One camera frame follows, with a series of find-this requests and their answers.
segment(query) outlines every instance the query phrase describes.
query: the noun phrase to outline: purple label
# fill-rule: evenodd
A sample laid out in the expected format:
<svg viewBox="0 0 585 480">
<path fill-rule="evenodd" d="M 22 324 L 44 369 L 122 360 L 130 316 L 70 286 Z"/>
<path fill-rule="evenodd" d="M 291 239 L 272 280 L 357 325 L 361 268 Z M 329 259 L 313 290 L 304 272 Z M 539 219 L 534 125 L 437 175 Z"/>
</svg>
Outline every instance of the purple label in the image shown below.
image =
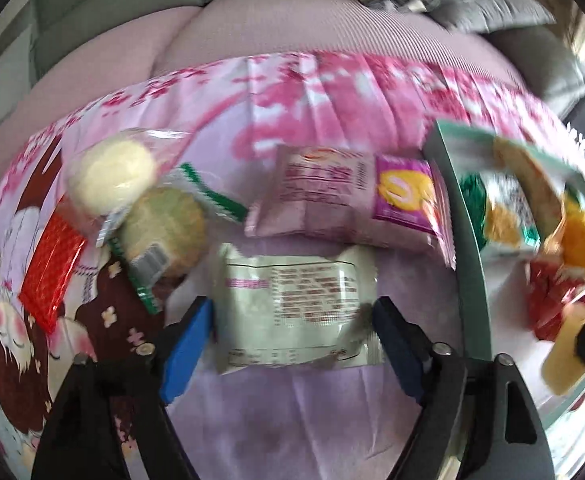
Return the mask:
<svg viewBox="0 0 585 480">
<path fill-rule="evenodd" d="M 435 187 L 425 160 L 375 157 L 377 186 L 373 218 L 436 233 Z"/>
</svg>

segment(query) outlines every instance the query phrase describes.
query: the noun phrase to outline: cardboard tray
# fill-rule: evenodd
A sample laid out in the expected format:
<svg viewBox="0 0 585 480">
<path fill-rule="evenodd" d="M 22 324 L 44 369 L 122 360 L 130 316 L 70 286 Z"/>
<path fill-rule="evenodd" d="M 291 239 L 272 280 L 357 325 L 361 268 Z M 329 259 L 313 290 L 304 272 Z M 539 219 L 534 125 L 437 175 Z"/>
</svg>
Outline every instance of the cardboard tray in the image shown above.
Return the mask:
<svg viewBox="0 0 585 480">
<path fill-rule="evenodd" d="M 538 341 L 528 328 L 524 262 L 516 257 L 482 259 L 479 255 L 459 179 L 474 171 L 497 168 L 492 155 L 494 136 L 477 128 L 438 121 L 423 152 L 426 159 L 439 167 L 448 189 L 465 354 L 484 360 L 492 360 L 500 352 L 512 355 L 535 400 L 543 426 L 548 428 L 583 393 L 585 377 L 565 396 L 553 396 L 541 378 L 541 364 L 552 343 Z M 558 191 L 563 190 L 564 184 L 570 184 L 581 194 L 585 205 L 582 173 L 532 146 L 524 147 Z"/>
</svg>

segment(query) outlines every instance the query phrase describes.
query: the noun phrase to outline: pink snack package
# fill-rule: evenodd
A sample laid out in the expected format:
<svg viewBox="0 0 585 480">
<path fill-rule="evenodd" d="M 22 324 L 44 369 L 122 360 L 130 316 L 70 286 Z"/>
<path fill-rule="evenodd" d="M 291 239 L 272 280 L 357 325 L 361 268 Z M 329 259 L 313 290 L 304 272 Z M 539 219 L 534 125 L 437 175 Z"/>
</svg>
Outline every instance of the pink snack package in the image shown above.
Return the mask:
<svg viewBox="0 0 585 480">
<path fill-rule="evenodd" d="M 396 155 L 279 146 L 246 236 L 305 234 L 432 253 L 455 268 L 448 193 L 436 166 Z"/>
</svg>

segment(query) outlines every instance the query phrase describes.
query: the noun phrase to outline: white snack package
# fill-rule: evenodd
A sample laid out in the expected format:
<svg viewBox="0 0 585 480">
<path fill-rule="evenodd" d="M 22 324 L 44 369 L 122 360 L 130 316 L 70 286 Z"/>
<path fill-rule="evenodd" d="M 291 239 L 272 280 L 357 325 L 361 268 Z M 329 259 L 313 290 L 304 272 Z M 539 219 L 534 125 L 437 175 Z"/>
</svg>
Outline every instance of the white snack package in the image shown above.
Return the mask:
<svg viewBox="0 0 585 480">
<path fill-rule="evenodd" d="M 242 256 L 222 244 L 214 287 L 221 371 L 329 359 L 337 367 L 383 362 L 371 322 L 377 298 L 373 248 L 334 259 Z"/>
</svg>

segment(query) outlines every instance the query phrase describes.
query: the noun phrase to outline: round pastry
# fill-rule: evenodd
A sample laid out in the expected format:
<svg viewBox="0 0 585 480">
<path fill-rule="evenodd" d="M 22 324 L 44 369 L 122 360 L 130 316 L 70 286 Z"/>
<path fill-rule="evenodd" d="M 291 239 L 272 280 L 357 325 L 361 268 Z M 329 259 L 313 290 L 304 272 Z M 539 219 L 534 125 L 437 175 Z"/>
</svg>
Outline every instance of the round pastry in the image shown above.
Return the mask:
<svg viewBox="0 0 585 480">
<path fill-rule="evenodd" d="M 154 184 L 157 163 L 141 142 L 111 137 L 86 150 L 68 180 L 74 202 L 92 216 L 134 203 Z"/>
<path fill-rule="evenodd" d="M 126 260 L 164 278 L 182 277 L 207 248 L 204 211 L 194 197 L 175 187 L 154 187 L 132 206 L 118 238 Z"/>
</svg>

